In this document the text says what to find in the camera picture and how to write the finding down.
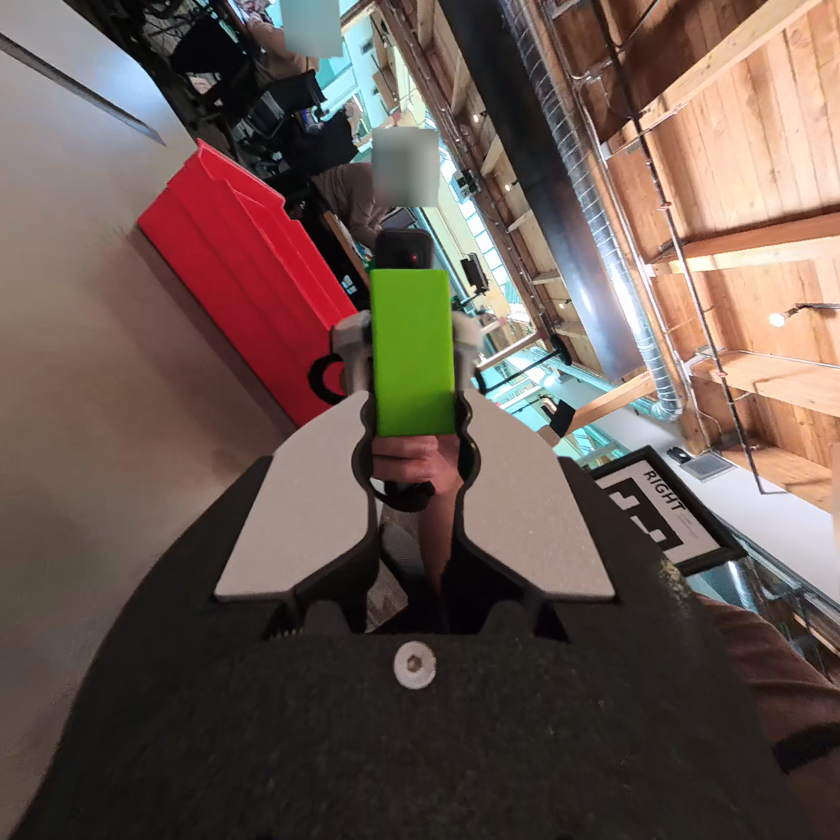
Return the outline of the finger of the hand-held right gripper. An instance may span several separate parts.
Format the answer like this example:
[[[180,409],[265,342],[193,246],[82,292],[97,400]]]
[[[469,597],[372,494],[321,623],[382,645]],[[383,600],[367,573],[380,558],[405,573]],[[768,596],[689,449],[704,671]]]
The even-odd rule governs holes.
[[[459,365],[478,365],[484,346],[480,322],[454,311],[454,355]]]
[[[343,364],[341,384],[348,396],[374,391],[372,315],[360,311],[331,330],[331,351]]]

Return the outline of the green wooden block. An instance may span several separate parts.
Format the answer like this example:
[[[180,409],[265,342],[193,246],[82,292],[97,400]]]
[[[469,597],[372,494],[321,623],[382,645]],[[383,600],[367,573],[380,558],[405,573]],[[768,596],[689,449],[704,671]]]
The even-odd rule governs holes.
[[[382,438],[455,432],[455,362],[448,275],[371,273],[376,429]]]

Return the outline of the person's right hand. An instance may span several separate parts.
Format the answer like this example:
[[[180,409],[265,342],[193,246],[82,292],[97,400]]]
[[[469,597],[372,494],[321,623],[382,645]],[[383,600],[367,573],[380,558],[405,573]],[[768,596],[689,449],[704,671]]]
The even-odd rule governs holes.
[[[463,480],[459,476],[459,439],[455,435],[377,437],[371,446],[373,478],[397,485],[430,482],[430,505],[455,506]]]

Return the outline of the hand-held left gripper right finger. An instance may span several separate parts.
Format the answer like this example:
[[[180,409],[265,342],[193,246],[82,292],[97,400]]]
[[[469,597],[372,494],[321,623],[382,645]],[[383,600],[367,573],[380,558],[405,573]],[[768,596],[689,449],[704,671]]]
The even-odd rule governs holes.
[[[458,408],[463,545],[551,601],[613,600],[613,583],[552,448],[475,389],[460,393]]]

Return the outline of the red plastic bin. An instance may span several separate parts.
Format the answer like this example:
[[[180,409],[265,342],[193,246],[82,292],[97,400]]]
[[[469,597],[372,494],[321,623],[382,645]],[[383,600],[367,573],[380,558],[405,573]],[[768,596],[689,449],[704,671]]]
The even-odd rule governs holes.
[[[138,226],[300,427],[328,410],[308,374],[332,327],[357,310],[285,205],[200,140]]]

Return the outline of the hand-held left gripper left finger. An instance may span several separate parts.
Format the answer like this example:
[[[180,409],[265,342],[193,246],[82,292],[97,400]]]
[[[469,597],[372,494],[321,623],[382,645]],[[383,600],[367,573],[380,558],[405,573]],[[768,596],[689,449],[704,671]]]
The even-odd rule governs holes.
[[[364,605],[379,570],[364,462],[374,419],[371,394],[359,391],[276,450],[216,583],[217,600]]]

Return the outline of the grey desk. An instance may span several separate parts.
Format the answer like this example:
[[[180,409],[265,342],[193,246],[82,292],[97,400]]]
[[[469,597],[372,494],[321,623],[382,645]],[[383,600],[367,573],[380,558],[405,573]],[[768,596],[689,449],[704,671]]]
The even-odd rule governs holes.
[[[2,837],[151,566],[294,426],[137,227],[196,151],[64,2],[1,2]]]

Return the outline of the silver duct pipe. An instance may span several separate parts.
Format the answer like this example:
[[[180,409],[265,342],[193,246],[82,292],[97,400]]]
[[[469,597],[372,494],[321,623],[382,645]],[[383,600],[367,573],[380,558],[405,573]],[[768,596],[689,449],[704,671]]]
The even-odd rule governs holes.
[[[607,377],[615,382],[642,365],[654,384],[652,416],[673,423],[684,412],[684,403],[606,211],[571,96],[562,91],[561,74],[550,67],[526,2],[498,5],[569,177],[577,207],[573,217],[587,229],[586,234],[572,234],[572,244],[596,258],[595,267],[583,269],[580,280],[562,268],[565,285]]]

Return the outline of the black framed board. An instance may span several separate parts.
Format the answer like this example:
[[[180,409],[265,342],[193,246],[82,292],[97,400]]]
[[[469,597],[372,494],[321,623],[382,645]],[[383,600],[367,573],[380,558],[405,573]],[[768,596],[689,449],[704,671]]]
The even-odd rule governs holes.
[[[730,529],[651,446],[591,469],[590,475],[686,578],[747,557]]]

